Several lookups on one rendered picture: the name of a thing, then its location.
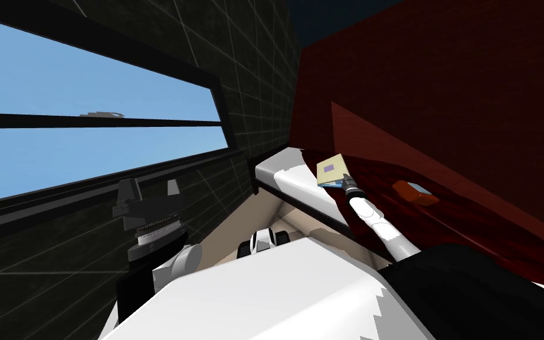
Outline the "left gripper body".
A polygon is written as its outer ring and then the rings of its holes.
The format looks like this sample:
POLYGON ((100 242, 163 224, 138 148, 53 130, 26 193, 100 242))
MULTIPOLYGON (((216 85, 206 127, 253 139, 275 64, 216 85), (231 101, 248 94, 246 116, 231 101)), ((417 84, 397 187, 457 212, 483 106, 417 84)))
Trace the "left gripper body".
POLYGON ((183 195, 149 199, 126 199, 113 207, 114 217, 123 217, 124 230, 142 228, 178 215, 183 209, 183 195))

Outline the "beige book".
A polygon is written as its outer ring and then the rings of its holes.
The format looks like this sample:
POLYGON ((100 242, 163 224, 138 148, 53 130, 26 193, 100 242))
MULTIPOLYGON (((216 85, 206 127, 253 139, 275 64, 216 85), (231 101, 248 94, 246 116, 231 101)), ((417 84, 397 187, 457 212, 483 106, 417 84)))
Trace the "beige book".
POLYGON ((316 178, 319 187, 341 188, 344 175, 350 176, 350 173, 341 153, 316 165, 316 178))

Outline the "white counter with black edge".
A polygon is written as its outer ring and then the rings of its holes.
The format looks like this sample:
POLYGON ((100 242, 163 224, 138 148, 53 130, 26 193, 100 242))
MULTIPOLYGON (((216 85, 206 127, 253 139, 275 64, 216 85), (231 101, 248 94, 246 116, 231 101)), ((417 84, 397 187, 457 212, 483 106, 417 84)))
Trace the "white counter with black edge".
POLYGON ((255 194, 262 188, 339 234, 355 239, 337 203, 317 186, 301 149, 283 145, 248 158, 247 166, 255 194))

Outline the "orange block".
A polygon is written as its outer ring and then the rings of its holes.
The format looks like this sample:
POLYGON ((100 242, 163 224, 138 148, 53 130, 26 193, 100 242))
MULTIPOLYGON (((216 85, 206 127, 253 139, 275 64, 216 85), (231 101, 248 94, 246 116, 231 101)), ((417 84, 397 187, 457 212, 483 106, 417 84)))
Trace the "orange block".
POLYGON ((422 186, 407 182, 397 181, 392 185, 392 188, 406 201, 419 204, 422 206, 429 206, 439 202, 439 198, 433 195, 431 192, 423 188, 422 186))

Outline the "black framed window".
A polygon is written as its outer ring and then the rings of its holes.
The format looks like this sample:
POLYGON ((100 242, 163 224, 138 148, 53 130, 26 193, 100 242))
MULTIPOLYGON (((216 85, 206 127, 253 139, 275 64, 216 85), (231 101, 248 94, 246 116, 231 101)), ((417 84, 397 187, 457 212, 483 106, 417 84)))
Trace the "black framed window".
MULTIPOLYGON (((217 121, 210 90, 0 24, 0 114, 217 121)), ((220 127, 0 129, 0 198, 227 147, 220 127)))

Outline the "dark red wooden table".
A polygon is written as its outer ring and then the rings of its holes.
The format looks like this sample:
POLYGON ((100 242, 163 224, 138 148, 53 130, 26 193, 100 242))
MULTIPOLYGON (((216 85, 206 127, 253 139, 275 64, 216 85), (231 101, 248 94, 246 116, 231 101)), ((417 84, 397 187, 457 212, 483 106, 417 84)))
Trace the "dark red wooden table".
POLYGON ((290 144, 395 161, 544 239, 544 0, 403 0, 304 48, 290 144))

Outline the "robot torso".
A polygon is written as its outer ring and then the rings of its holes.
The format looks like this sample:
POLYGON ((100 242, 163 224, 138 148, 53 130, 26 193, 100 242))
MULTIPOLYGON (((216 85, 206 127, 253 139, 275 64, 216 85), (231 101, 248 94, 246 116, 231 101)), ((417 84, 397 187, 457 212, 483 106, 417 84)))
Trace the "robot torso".
POLYGON ((98 340, 437 340, 353 244, 325 229, 170 282, 121 324, 116 306, 98 340))

